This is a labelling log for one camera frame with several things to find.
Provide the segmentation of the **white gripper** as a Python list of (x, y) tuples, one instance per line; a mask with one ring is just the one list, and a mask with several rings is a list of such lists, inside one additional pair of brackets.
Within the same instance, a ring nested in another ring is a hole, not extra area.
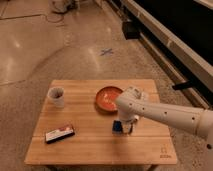
[(121, 123), (122, 125), (122, 132), (124, 134), (131, 134), (133, 131), (133, 125), (139, 121), (140, 117), (138, 115), (134, 116), (134, 119), (128, 123)]

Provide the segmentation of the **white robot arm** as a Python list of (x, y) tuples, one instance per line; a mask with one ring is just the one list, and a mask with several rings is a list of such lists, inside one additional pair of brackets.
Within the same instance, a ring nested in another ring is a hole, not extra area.
[(128, 87), (115, 100), (121, 122), (131, 123), (139, 115), (183, 130), (204, 140), (213, 139), (213, 110), (148, 100), (149, 95), (137, 87)]

